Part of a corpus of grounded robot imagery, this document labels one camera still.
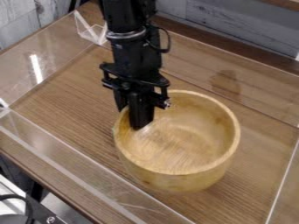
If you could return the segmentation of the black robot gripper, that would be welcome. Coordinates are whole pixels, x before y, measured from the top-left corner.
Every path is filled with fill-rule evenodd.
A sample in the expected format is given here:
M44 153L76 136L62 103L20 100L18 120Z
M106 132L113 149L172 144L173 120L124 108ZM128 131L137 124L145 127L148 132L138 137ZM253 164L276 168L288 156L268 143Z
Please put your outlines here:
M132 31L106 31L113 62L98 66L102 86L113 90L117 111L128 104L129 125L134 130L153 120L154 107L169 106L169 81L160 75L160 68L161 54L169 52L170 43L161 48L160 30L154 25L141 25Z

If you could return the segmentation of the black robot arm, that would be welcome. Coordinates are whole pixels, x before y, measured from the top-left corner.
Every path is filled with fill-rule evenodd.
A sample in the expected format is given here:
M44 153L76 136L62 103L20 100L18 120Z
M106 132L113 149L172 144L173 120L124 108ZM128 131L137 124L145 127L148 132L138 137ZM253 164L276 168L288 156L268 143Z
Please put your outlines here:
M128 109L129 125L140 130L154 119L154 109L169 107L169 81L161 76L164 53L150 17L156 0L97 0L106 22L113 61L101 63L102 86L113 90L116 106Z

